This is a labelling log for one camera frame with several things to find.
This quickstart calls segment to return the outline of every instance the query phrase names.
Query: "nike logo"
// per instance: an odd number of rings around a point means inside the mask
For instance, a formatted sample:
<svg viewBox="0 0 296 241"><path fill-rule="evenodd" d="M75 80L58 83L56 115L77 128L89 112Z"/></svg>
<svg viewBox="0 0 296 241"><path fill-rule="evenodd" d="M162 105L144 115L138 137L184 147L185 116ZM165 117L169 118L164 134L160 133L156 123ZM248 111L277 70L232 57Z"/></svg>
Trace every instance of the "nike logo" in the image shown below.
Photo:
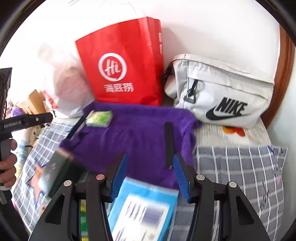
<svg viewBox="0 0 296 241"><path fill-rule="evenodd" d="M224 97L221 103L215 106L214 108L210 109L205 116L212 121L226 120L230 118L246 116L249 114L242 115L241 112L244 111L244 108L247 105L247 103L244 103L242 101ZM227 113L228 115L215 115L214 111Z"/></svg>
<svg viewBox="0 0 296 241"><path fill-rule="evenodd" d="M224 116L219 116L219 115L215 115L214 114L214 109L216 108L216 106L213 109L210 109L207 113L206 113L206 118L208 118L211 121L220 121L220 120L226 120L226 119L230 119L230 118L235 118L235 117L240 117L240 116L246 116L249 114L236 114L236 115L224 115Z"/></svg>

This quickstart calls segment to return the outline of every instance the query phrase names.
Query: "white circle logo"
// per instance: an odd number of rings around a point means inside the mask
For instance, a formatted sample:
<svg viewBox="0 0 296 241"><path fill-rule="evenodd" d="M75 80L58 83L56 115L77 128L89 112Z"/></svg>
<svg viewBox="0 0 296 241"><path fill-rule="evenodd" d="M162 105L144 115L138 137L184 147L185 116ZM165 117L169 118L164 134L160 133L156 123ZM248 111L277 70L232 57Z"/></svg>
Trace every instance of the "white circle logo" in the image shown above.
<svg viewBox="0 0 296 241"><path fill-rule="evenodd" d="M122 80L126 75L126 70L126 62L119 54L107 53L99 60L99 71L106 80L113 82Z"/></svg>

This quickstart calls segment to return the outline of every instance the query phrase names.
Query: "white nike bag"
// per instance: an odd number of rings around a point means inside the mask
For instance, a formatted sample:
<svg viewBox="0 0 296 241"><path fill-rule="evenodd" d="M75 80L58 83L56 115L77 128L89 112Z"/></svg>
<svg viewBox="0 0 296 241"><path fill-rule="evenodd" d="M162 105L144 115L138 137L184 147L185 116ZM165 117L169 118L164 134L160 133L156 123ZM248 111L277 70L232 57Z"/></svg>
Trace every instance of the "white nike bag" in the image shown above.
<svg viewBox="0 0 296 241"><path fill-rule="evenodd" d="M257 69L192 54L175 56L165 76L165 93L175 107L225 126L251 128L269 107L274 89L274 81Z"/></svg>

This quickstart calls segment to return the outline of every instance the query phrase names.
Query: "black sleeve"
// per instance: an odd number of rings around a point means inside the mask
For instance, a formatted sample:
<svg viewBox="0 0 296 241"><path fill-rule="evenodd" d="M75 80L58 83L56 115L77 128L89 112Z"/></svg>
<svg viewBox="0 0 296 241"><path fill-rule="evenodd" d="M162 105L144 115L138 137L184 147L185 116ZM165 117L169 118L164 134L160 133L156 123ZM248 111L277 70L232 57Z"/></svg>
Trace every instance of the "black sleeve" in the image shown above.
<svg viewBox="0 0 296 241"><path fill-rule="evenodd" d="M12 202L0 204L0 240L28 241L29 234Z"/></svg>

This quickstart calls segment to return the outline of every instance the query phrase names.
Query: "purple towel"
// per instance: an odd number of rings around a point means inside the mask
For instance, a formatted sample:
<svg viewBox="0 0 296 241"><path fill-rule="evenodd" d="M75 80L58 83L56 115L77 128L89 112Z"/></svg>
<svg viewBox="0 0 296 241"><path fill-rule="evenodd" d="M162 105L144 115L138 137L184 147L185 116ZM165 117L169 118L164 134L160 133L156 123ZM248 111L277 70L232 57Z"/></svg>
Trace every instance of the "purple towel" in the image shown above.
<svg viewBox="0 0 296 241"><path fill-rule="evenodd" d="M165 122L172 122L175 150L193 166L192 151L196 143L193 130L201 125L188 110L133 104L94 102L84 108L113 112L108 128L83 127L72 140L65 139L60 147L73 154L87 169L103 173L119 153L127 154L128 177L178 189L174 170L165 169Z"/></svg>

